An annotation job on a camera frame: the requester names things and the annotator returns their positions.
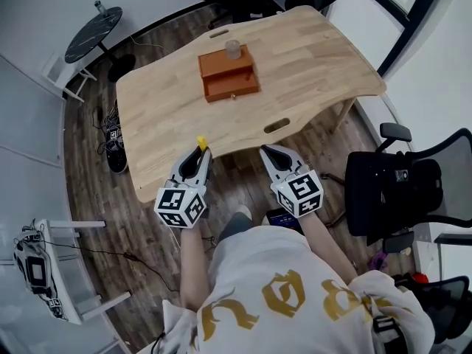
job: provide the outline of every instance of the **table pole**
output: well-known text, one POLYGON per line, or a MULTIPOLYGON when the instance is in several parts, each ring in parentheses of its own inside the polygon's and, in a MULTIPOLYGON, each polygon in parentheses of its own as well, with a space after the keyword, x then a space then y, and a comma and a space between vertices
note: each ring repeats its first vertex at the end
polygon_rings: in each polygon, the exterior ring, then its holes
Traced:
POLYGON ((113 64, 118 62, 118 59, 116 59, 115 56, 111 52, 109 52, 105 46, 103 46, 102 42, 98 43, 98 47, 102 49, 103 53, 108 57, 108 59, 111 60, 113 64))

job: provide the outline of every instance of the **orange box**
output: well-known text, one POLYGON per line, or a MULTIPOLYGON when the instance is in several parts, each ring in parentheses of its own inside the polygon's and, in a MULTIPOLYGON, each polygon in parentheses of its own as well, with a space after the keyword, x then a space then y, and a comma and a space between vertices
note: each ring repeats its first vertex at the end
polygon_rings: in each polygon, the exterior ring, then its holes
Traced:
POLYGON ((247 45, 241 46, 239 59, 230 59, 226 50, 220 50, 200 55, 198 65, 204 83, 205 99, 209 103, 260 90, 247 45))

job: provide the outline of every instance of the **black strap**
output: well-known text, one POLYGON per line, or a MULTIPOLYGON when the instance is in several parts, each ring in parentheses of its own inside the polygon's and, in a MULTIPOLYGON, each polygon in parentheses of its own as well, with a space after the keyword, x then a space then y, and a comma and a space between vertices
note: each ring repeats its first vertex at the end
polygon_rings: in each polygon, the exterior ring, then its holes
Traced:
POLYGON ((405 336, 393 317, 376 316, 373 327, 385 347, 386 354, 408 352, 405 336))

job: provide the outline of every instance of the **floor plank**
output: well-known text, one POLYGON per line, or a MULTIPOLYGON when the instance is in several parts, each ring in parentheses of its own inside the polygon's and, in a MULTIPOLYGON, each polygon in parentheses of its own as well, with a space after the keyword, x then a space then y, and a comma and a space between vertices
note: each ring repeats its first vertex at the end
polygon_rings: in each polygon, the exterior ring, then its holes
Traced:
MULTIPOLYGON (((136 39, 136 42, 158 44, 141 46, 128 43, 115 52, 120 56, 133 53, 136 68, 152 63, 177 50, 207 30, 215 16, 204 7, 169 21, 136 39)), ((98 81, 87 82, 81 92, 83 105, 69 99, 66 105, 64 134, 67 190, 72 217, 75 220, 104 220, 106 229, 83 231, 80 245, 109 252, 130 252, 159 271, 171 288, 179 286, 179 251, 167 227, 158 222, 153 202, 141 204, 133 191, 128 172, 115 175, 108 169, 105 155, 97 154, 103 134, 92 126, 96 106, 104 112, 113 107, 116 92, 107 80, 111 66, 104 60, 90 71, 98 81)), ((328 109, 313 119, 301 132, 280 142, 297 150, 307 164, 318 172, 344 175, 347 155, 354 150, 373 150, 375 143, 360 116, 352 110, 335 134, 330 134, 341 106, 328 109)), ((270 181, 257 149, 243 150, 215 160, 206 199, 211 205, 204 223, 205 236, 218 236, 239 204, 251 210, 259 223, 266 211, 277 208, 270 181)), ((322 220, 334 218, 344 208, 343 189, 332 181, 324 181, 325 199, 319 211, 322 220)), ((352 237, 346 222, 331 230, 341 249, 358 267, 368 270, 367 262, 380 248, 369 248, 363 237, 352 237)), ((213 250, 208 251, 211 258, 213 250)), ((130 291, 131 298, 116 306, 108 315, 121 337, 129 342, 132 352, 151 343, 162 331, 162 300, 178 303, 178 293, 170 292, 161 279, 141 263, 124 257, 83 251, 86 266, 97 291, 115 297, 130 291)), ((413 256, 390 255, 389 274, 414 271, 413 256)))

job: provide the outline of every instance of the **white shoe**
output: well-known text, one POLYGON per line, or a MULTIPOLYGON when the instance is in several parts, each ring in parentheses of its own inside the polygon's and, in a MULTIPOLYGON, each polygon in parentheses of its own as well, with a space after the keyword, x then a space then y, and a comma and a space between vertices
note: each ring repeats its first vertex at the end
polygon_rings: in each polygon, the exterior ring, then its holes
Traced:
POLYGON ((245 216, 249 218, 250 221, 252 221, 252 214, 251 211, 248 209, 247 206, 244 206, 243 204, 240 204, 239 207, 237 208, 236 212, 242 212, 245 216))

